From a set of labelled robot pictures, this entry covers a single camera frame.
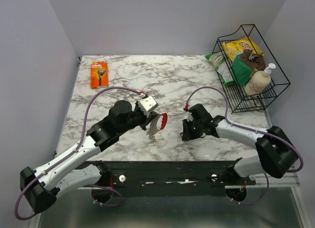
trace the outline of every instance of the green snack bag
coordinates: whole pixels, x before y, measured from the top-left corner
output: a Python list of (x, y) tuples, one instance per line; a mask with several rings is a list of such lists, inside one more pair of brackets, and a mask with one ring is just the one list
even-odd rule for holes
[(221, 52), (207, 55), (206, 59), (212, 63), (216, 71), (222, 76), (224, 85), (234, 84), (234, 79), (226, 65), (225, 59)]
[(247, 85), (251, 79), (252, 69), (241, 60), (240, 55), (237, 55), (233, 61), (233, 71), (236, 83)]

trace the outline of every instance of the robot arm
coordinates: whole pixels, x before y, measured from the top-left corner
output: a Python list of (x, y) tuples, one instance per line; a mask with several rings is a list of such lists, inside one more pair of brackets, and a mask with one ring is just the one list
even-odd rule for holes
[(213, 118), (202, 104), (196, 104), (188, 110), (188, 118), (183, 120), (181, 136), (183, 141), (188, 141), (211, 135), (232, 139), (256, 149), (258, 156), (235, 161), (228, 169), (231, 177), (247, 177), (267, 172), (275, 178), (282, 178), (297, 161), (297, 155), (282, 142), (258, 132), (271, 133), (291, 143), (286, 134), (275, 126), (270, 129), (246, 127), (253, 131), (233, 126), (223, 116)]
[[(131, 104), (128, 101), (120, 100), (110, 108), (108, 116), (94, 124), (87, 131), (80, 148), (77, 149), (79, 144), (77, 143), (52, 161), (37, 167), (35, 170), (30, 167), (23, 169), (20, 173), (21, 190), (34, 178), (43, 174), (25, 192), (25, 197), (34, 213), (37, 214), (47, 210), (58, 197), (67, 191), (97, 183), (101, 176), (107, 173), (106, 167), (102, 163), (93, 164), (81, 170), (74, 169), (90, 157), (116, 143), (119, 137), (128, 130), (136, 126), (146, 130), (149, 123), (156, 123), (155, 119), (159, 118), (160, 115), (153, 110), (157, 106), (157, 102), (152, 97), (146, 96), (137, 101), (132, 111)], [(46, 172), (51, 165), (60, 161), (62, 162)]]

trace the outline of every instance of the white pump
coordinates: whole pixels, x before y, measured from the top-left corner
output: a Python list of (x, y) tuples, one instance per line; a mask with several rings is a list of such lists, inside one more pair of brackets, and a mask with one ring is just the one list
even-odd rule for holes
[(264, 76), (269, 76), (270, 74), (271, 74), (271, 70), (272, 69), (275, 69), (276, 68), (276, 65), (275, 64), (273, 64), (273, 63), (270, 63), (269, 65), (268, 65), (268, 67), (266, 67), (265, 69), (264, 69), (264, 71), (263, 71), (263, 75)]

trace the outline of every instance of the soap dispenser bottle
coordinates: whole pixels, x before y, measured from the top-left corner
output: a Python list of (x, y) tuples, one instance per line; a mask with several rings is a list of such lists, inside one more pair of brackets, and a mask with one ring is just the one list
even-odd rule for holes
[(260, 94), (270, 83), (271, 70), (275, 68), (276, 65), (270, 63), (263, 71), (257, 71), (245, 86), (245, 93), (249, 96)]

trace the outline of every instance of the yellow chip bag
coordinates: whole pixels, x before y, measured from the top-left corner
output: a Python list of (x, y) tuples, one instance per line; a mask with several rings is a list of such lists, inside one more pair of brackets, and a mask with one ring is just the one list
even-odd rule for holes
[(223, 43), (223, 50), (232, 61), (234, 61), (235, 56), (242, 52), (244, 49), (250, 49), (254, 54), (262, 54), (264, 56), (264, 53), (260, 50), (258, 45), (251, 38), (250, 40), (251, 41), (249, 41), (247, 37), (244, 37), (240, 40)]

